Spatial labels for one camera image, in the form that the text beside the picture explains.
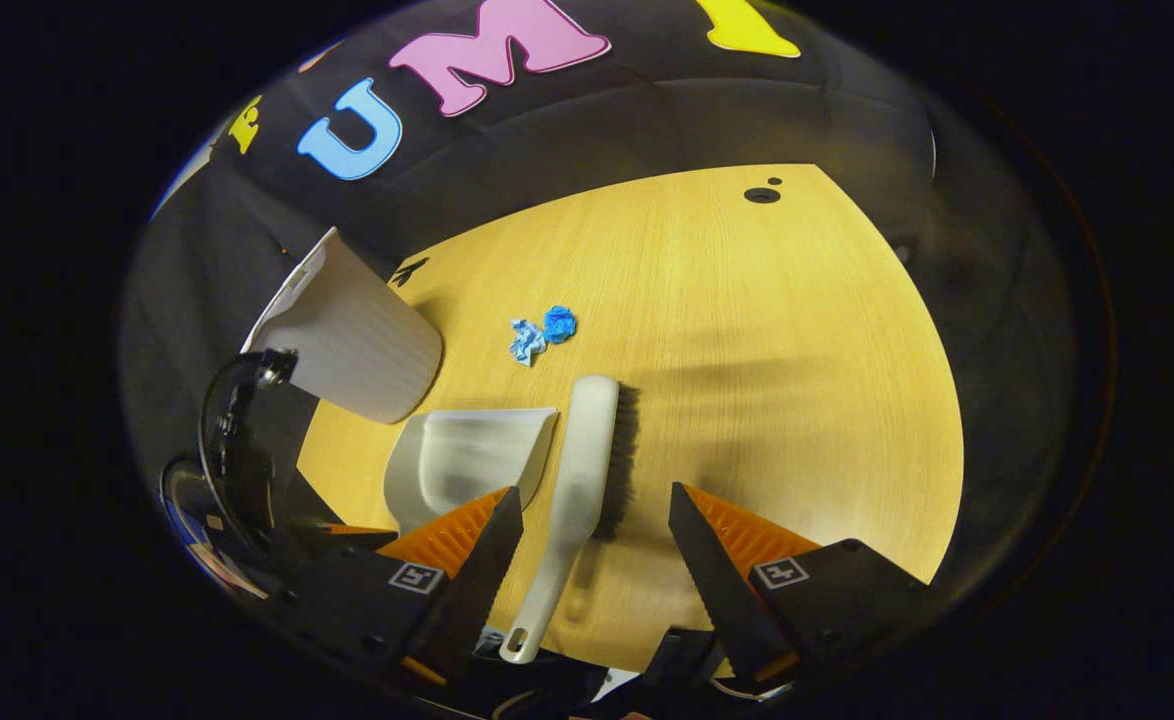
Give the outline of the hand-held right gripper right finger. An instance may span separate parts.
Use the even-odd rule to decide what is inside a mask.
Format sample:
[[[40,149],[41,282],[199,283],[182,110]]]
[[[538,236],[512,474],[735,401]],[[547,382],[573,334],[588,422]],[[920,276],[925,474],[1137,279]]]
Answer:
[[[851,675],[933,618],[933,588],[861,539],[811,541],[686,483],[668,527],[733,673],[760,688]]]

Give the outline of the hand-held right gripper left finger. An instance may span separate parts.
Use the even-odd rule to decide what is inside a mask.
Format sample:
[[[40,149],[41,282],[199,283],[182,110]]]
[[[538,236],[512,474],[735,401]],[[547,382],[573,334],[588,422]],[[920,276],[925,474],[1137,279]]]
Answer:
[[[363,680],[445,687],[465,674],[522,538],[519,489],[495,489],[376,550],[339,543],[285,580],[272,619]]]

